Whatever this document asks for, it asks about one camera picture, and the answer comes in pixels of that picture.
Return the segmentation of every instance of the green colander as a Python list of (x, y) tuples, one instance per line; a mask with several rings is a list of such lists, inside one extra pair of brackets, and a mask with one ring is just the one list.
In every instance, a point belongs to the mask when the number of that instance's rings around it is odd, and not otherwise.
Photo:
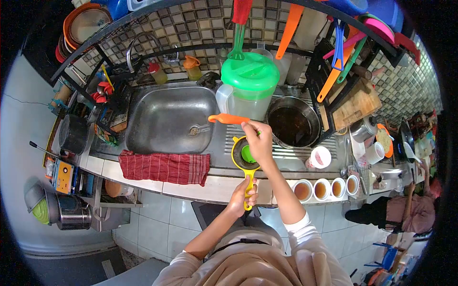
[(46, 199), (42, 199), (33, 209), (32, 209), (33, 216), (37, 218), (40, 223), (48, 224), (49, 217), (48, 217), (48, 205), (46, 203)]

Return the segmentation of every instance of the beige hijab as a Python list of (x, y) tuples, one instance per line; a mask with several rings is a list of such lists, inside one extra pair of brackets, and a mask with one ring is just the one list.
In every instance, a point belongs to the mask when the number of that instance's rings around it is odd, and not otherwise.
[(299, 250), (295, 256), (285, 257), (271, 247), (258, 247), (222, 257), (197, 285), (325, 286), (331, 285), (331, 274), (322, 252)]

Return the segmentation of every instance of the orange plastic handle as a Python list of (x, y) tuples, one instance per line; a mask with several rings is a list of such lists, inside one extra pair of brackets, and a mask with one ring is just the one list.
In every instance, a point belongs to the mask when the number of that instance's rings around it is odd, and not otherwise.
[[(348, 38), (351, 38), (352, 36), (354, 36), (355, 34), (357, 34), (359, 32), (358, 29), (354, 28), (351, 25), (349, 25), (349, 28), (350, 28), (350, 32), (348, 34)], [(343, 64), (342, 64), (342, 66), (344, 66), (345, 63), (347, 62), (348, 58), (350, 57), (351, 52), (353, 51), (353, 47), (355, 45), (356, 45), (356, 43), (348, 46), (347, 48), (345, 48), (343, 50)], [(326, 82), (324, 83), (323, 88), (320, 91), (320, 94), (318, 94), (318, 97), (316, 98), (316, 100), (319, 103), (323, 102), (324, 98), (326, 97), (326, 95), (331, 90), (331, 87), (334, 85), (334, 83), (336, 82), (336, 80), (339, 77), (339, 75), (340, 75), (340, 71), (339, 70), (333, 69), (331, 71), (331, 73), (329, 74), (329, 77), (327, 78)]]
[(248, 117), (235, 116), (227, 113), (210, 115), (208, 117), (208, 121), (210, 122), (216, 122), (216, 120), (224, 124), (242, 124), (242, 122), (248, 122), (250, 119)]
[(278, 48), (277, 54), (275, 55), (276, 59), (282, 59), (286, 48), (288, 47), (291, 39), (293, 38), (294, 32), (296, 31), (297, 24), (299, 24), (300, 16), (304, 10), (303, 6), (297, 4), (291, 4), (289, 8), (289, 15), (286, 21), (285, 31), (283, 32), (282, 40)]

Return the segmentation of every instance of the blue chair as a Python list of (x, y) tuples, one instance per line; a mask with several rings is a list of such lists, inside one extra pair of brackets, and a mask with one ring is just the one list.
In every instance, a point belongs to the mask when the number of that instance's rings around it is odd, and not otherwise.
[(396, 254), (398, 253), (398, 250), (394, 248), (392, 245), (386, 243), (373, 243), (373, 245), (386, 247), (388, 249), (387, 253), (383, 257), (382, 263), (375, 261), (375, 264), (364, 264), (364, 266), (382, 267), (385, 270), (390, 270), (391, 265), (393, 265), (394, 259), (396, 258)]

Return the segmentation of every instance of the person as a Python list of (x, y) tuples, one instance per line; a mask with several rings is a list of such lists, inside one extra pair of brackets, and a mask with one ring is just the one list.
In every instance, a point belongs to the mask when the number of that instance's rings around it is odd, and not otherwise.
[(378, 228), (395, 232), (424, 233), (429, 231), (436, 218), (440, 198), (435, 198), (429, 183), (429, 168), (423, 160), (420, 166), (425, 170), (424, 196), (414, 194), (415, 184), (406, 187), (407, 196), (394, 198), (380, 197), (371, 204), (363, 204), (358, 210), (345, 213), (348, 221), (373, 224)]
[[(251, 155), (260, 164), (277, 198), (291, 256), (285, 255), (277, 233), (253, 229), (227, 233), (244, 215), (244, 201), (255, 205), (258, 198), (256, 185), (249, 191), (251, 197), (245, 198), (249, 183), (249, 178), (245, 178), (225, 209), (161, 271), (153, 285), (352, 285), (350, 276), (323, 243), (273, 160), (270, 126), (248, 121), (242, 123), (242, 128)], [(202, 263), (207, 255), (209, 259)]]

